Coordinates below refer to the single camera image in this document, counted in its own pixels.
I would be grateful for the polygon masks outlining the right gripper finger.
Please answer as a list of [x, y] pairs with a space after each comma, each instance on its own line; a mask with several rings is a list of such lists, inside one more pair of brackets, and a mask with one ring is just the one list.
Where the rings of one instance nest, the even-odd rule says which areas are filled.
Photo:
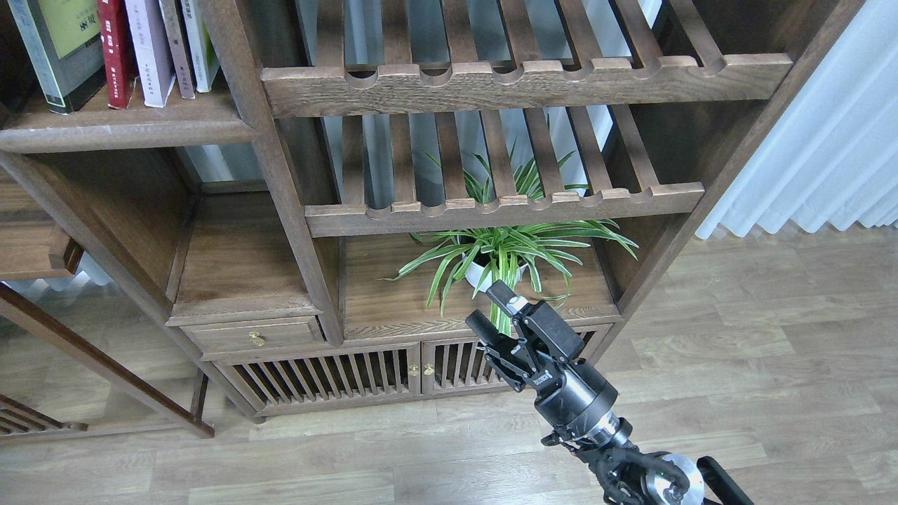
[[504, 339], [504, 335], [498, 332], [497, 327], [481, 310], [470, 313], [465, 318], [465, 323], [485, 347], [497, 347]]
[[516, 316], [528, 306], [528, 300], [517, 295], [504, 281], [495, 281], [485, 293], [492, 303], [507, 316]]

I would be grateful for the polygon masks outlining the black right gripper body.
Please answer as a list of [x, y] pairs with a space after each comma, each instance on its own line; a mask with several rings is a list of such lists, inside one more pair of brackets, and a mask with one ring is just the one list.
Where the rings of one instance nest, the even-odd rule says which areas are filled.
[[485, 347], [485, 361], [516, 392], [535, 390], [535, 408], [551, 425], [552, 437], [617, 437], [612, 406], [615, 387], [577, 356], [583, 339], [545, 302], [528, 303], [516, 316], [503, 319], [508, 329], [497, 347]]

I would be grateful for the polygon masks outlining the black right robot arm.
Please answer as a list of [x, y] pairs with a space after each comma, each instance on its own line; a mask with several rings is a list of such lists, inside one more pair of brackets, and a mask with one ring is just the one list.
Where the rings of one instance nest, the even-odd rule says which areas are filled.
[[612, 412], [618, 391], [579, 353], [583, 339], [545, 302], [531, 304], [497, 281], [487, 296], [510, 317], [517, 337], [500, 332], [480, 311], [466, 319], [485, 360], [520, 392], [535, 390], [535, 409], [551, 425], [543, 445], [564, 445], [586, 463], [612, 504], [748, 504], [750, 499], [711, 457], [643, 453], [632, 427]]

